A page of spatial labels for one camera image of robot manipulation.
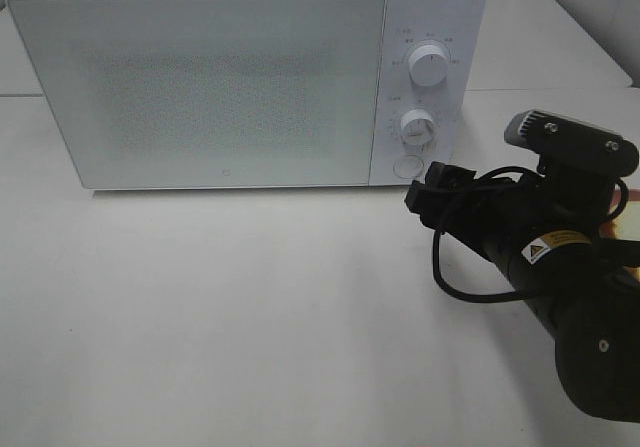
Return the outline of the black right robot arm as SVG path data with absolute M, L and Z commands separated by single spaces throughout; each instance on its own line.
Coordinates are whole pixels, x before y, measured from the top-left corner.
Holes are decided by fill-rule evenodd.
M 639 419 L 639 283 L 626 270 L 634 241 L 603 239 L 616 186 L 572 168 L 538 174 L 500 167 L 484 175 L 441 162 L 409 187 L 405 203 L 435 240 L 450 235 L 495 265 L 498 293 L 455 288 L 431 255 L 436 284 L 473 304 L 524 302 L 554 341 L 555 366 L 584 413 Z

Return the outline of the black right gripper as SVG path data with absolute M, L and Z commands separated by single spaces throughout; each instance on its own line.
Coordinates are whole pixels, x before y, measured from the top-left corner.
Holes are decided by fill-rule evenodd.
M 494 264 L 514 287 L 569 287 L 598 275 L 599 227 L 610 217 L 613 178 L 566 165 L 540 175 L 502 167 L 474 170 L 432 162 L 414 180 L 408 210 L 439 244 L 449 234 Z

